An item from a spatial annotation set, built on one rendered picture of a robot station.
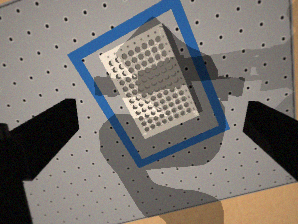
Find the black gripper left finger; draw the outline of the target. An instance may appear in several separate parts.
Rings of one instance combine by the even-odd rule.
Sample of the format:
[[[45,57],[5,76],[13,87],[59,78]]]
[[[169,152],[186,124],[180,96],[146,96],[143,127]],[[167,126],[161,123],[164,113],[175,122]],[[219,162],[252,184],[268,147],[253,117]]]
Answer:
[[[76,99],[11,131],[0,123],[0,224],[33,224],[23,181],[33,181],[78,130]]]

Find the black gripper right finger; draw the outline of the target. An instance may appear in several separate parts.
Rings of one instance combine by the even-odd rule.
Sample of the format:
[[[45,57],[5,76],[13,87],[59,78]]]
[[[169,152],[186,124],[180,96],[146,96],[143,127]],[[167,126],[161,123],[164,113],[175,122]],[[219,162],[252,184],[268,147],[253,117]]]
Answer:
[[[298,120],[248,101],[243,132],[298,181]]]

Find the grey flat rectangular mat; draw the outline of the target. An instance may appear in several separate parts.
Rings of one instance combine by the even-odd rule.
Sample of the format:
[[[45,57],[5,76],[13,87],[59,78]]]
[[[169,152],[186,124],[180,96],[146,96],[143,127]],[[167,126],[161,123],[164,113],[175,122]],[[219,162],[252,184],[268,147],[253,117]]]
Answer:
[[[33,181],[33,224],[125,224],[296,181],[244,132],[248,101],[296,119],[292,0],[180,0],[229,130],[138,168],[68,54],[162,0],[0,4],[0,123],[76,99],[79,130]],[[162,24],[199,116],[144,139],[100,55]],[[172,9],[81,59],[142,159],[219,126]]]

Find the blue tape rectangle outline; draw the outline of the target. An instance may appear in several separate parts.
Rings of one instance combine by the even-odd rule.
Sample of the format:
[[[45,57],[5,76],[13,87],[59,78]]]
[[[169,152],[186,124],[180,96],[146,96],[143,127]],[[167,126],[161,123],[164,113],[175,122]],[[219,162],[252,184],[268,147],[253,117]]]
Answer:
[[[170,9],[172,9],[219,126],[142,159],[81,59]],[[69,53],[68,57],[99,104],[105,116],[111,123],[117,135],[123,142],[129,154],[135,161],[138,168],[141,168],[230,129],[180,0],[162,0],[158,2],[157,4],[130,18],[124,23]]]

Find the white well plate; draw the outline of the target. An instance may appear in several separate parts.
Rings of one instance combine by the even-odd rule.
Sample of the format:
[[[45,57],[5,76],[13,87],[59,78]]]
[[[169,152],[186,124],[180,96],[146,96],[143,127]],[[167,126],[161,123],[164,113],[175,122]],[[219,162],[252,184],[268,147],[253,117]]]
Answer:
[[[144,139],[199,116],[162,24],[99,57]]]

